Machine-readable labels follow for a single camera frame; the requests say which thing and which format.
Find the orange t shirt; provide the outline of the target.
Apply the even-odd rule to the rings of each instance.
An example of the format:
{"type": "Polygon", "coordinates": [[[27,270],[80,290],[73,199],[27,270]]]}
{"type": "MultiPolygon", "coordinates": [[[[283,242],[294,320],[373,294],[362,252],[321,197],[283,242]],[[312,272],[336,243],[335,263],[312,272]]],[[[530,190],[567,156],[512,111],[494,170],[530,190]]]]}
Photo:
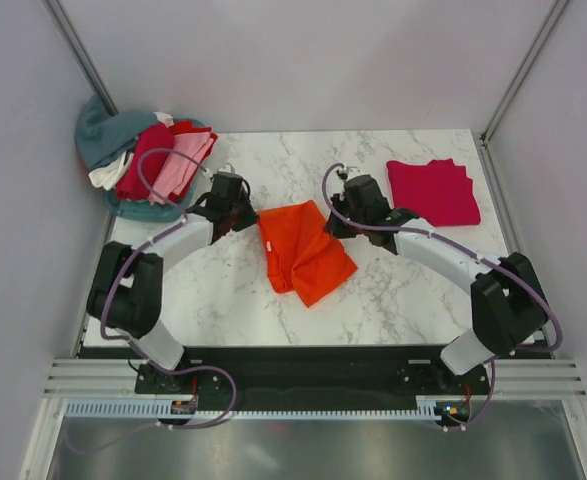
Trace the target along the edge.
{"type": "Polygon", "coordinates": [[[307,307],[331,294],[357,271],[340,241],[324,231],[325,223],[312,200],[259,213],[267,277],[273,290],[294,292],[307,307]]]}

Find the magenta t shirt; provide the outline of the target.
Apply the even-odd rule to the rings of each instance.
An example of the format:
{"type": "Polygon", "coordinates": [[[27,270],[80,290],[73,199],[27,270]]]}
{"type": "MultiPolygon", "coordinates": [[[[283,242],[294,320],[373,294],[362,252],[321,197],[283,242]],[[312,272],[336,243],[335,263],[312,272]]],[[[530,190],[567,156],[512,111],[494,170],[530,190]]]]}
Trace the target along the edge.
{"type": "Polygon", "coordinates": [[[434,227],[477,226],[481,213],[474,182],[453,159],[410,165],[386,162],[387,178],[396,208],[406,208],[434,227]]]}

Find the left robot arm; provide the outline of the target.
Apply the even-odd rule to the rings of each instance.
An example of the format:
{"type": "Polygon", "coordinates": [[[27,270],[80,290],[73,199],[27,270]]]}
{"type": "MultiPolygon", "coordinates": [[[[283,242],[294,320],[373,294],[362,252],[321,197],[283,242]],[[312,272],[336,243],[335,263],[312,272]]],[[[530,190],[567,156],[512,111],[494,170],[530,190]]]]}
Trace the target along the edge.
{"type": "Polygon", "coordinates": [[[117,241],[104,245],[87,314],[100,321],[104,339],[124,340],[150,360],[159,369],[158,382],[169,392],[184,392],[193,371],[182,363],[185,347],[160,319],[164,274],[189,255],[257,221],[248,182],[236,173],[215,173],[211,189],[174,225],[137,248],[117,241]]]}

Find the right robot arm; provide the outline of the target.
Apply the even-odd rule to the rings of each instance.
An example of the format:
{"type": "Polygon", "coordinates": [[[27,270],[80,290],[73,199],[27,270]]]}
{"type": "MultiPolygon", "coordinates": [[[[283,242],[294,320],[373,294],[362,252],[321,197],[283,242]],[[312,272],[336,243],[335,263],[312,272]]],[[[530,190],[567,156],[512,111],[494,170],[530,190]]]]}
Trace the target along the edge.
{"type": "Polygon", "coordinates": [[[517,350],[550,320],[549,305],[526,256],[485,255],[441,234],[414,211],[391,207],[372,176],[342,164],[329,170],[342,183],[340,192],[324,196],[329,235],[362,235],[378,248],[428,267],[470,298],[470,328],[441,350],[441,362],[431,368],[438,391],[456,392],[470,370],[517,350]]]}

